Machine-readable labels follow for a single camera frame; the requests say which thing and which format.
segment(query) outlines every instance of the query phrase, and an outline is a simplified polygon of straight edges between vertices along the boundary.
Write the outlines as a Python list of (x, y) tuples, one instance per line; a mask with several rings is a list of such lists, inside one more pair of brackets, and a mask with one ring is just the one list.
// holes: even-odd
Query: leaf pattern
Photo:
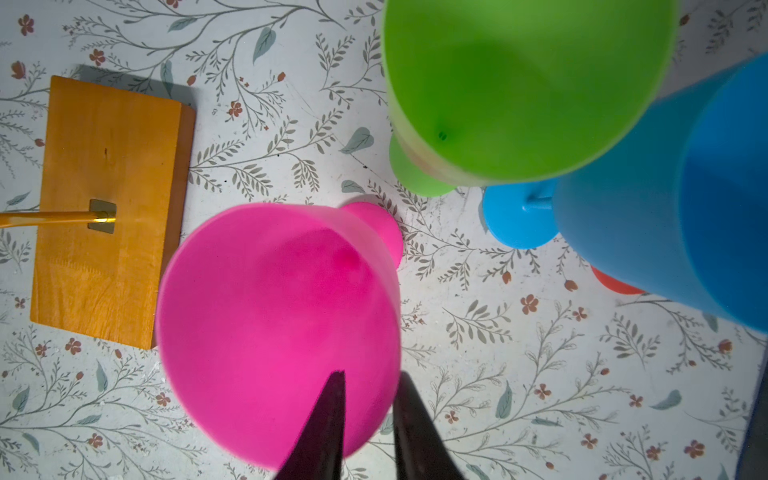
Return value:
[[(424, 198), (399, 184), (387, 161), (397, 126), (384, 0), (27, 8), (0, 41), (0, 210), (40, 208), (52, 75), (191, 104), (182, 239), (244, 202), (338, 206), (364, 195), (394, 216), (405, 241), (402, 368), (466, 478), (705, 478), (703, 462), (719, 480), (735, 477), (766, 336), (652, 294), (618, 296), (560, 236), (531, 250), (501, 245), (483, 223), (482, 189)], [(660, 95), (767, 50), (767, 8), (713, 0), (681, 12)], [(475, 74), (482, 88), (493, 72)], [(72, 355), (73, 334), (31, 324), (34, 258), (33, 229), (0, 229), (5, 476), (273, 476), (195, 427), (156, 351), (78, 336)], [(342, 478), (395, 478), (393, 432), (390, 413)]]
[(670, 392), (666, 399), (660, 401), (656, 405), (652, 405), (651, 408), (655, 410), (667, 410), (680, 405), (680, 402), (682, 401), (683, 397), (680, 394), (680, 390), (675, 389)]

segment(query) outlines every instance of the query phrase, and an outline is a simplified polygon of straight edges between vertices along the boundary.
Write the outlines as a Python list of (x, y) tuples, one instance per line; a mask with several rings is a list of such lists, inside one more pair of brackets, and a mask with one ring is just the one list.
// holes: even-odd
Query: wooden block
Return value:
[(31, 319), (152, 347), (157, 288), (179, 244), (195, 112), (177, 101), (51, 79), (40, 211), (117, 205), (114, 233), (38, 228)]

